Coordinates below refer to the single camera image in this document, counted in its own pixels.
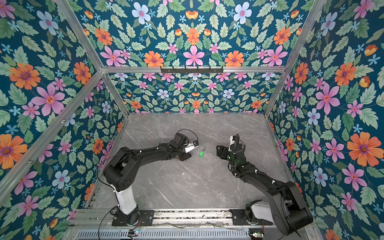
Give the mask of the key with green cover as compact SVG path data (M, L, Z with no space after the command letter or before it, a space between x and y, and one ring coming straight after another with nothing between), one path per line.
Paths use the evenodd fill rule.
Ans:
M206 150L206 148L204 147L204 148L200 151L200 153L199 153L199 157L200 157L200 158L202 158L202 157L204 156L204 154L205 154L205 150Z

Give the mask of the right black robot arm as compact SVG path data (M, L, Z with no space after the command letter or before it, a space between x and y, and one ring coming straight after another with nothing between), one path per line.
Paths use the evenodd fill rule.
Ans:
M293 182L282 182L260 171L247 161L243 144L231 142L229 147L216 146L217 157L229 162L228 167L233 176L261 191L267 201L256 200L246 207L248 222L253 219L266 220L288 236L313 223L313 215Z

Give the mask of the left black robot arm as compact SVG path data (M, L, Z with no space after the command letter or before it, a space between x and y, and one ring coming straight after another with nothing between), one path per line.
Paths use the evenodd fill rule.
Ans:
M140 167L172 159L183 162L192 156L191 151L199 145L198 140L190 141L187 136L178 132L170 142L160 143L152 148L138 150L120 148L103 169L103 176L113 189L118 203L114 225L133 226L140 222L139 206L132 190Z

